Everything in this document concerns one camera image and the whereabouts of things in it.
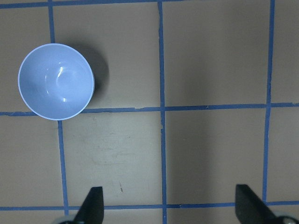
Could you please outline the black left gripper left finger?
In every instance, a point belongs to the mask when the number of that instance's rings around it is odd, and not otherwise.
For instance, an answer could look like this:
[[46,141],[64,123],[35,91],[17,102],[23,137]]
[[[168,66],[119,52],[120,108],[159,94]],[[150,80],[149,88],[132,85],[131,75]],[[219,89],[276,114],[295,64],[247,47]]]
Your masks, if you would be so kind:
[[92,187],[77,212],[75,224],[101,224],[104,219],[103,188]]

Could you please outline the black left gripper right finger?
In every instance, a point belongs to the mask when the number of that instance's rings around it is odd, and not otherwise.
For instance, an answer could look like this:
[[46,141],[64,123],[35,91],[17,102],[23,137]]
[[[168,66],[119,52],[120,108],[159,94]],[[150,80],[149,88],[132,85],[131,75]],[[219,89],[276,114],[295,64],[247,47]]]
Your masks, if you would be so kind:
[[280,218],[246,184],[235,187],[235,214],[241,224],[280,223]]

